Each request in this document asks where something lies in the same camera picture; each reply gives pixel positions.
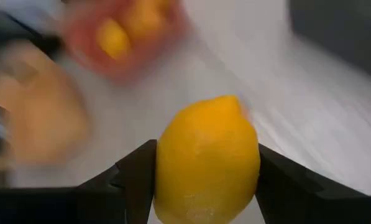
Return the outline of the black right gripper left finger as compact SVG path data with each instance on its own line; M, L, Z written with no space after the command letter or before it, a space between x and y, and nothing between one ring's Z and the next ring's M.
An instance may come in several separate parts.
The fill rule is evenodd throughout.
M79 224L147 224L157 141L151 139L76 188Z

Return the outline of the salmon plastic basket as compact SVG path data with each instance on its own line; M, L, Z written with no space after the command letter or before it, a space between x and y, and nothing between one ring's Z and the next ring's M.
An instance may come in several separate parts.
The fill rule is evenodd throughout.
M184 39L189 17L181 0L172 0L167 24L152 35L134 38L127 31L125 17L134 0L69 0L61 23L62 39L68 53L82 66L118 83L135 80L161 54ZM114 19L131 40L129 54L114 60L96 41L97 29L106 19Z

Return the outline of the yellow lemon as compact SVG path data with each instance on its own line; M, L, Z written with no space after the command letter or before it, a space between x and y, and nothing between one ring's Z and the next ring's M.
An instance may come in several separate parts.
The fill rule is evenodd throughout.
M101 50L114 60L126 57L131 50L131 40L126 30L114 19L104 20L96 33Z
M229 224L253 199L257 133L235 95L180 110L157 141L154 209L163 224Z
M172 0L134 0L125 17L127 31L140 38L163 29L171 4Z

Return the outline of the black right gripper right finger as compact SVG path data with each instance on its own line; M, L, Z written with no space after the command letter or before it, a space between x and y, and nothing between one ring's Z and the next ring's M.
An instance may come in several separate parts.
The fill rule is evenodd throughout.
M368 196L259 144L256 197L266 224L355 223Z

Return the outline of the yellow plastic basket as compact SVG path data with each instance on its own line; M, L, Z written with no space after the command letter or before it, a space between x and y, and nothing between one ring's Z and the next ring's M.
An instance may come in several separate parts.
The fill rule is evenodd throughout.
M0 50L0 168L52 166L73 157L91 119L66 71L30 42Z

